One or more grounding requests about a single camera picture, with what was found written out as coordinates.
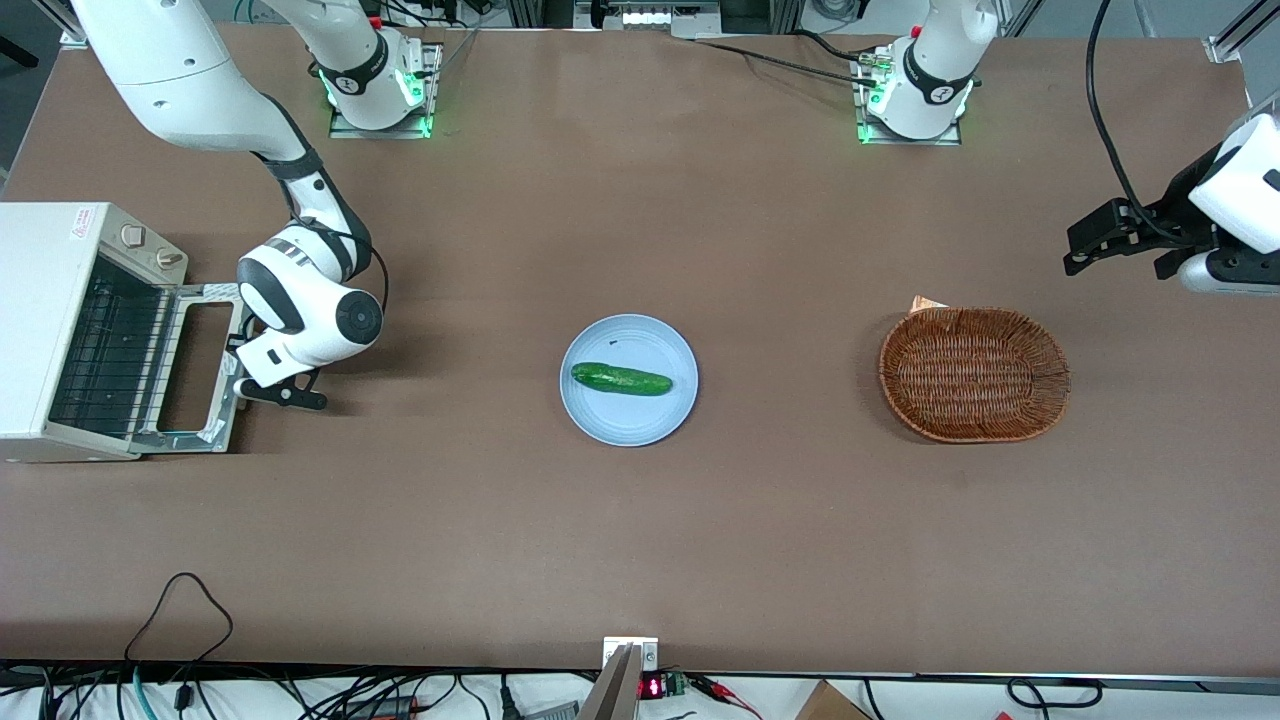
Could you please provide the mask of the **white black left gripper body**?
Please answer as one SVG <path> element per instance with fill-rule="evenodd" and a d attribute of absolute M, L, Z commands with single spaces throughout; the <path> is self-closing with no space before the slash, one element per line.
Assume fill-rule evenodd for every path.
<path fill-rule="evenodd" d="M 1279 250 L 1277 111 L 1253 110 L 1167 184 L 1179 249 L 1207 249 L 1213 225 L 1256 252 Z"/>

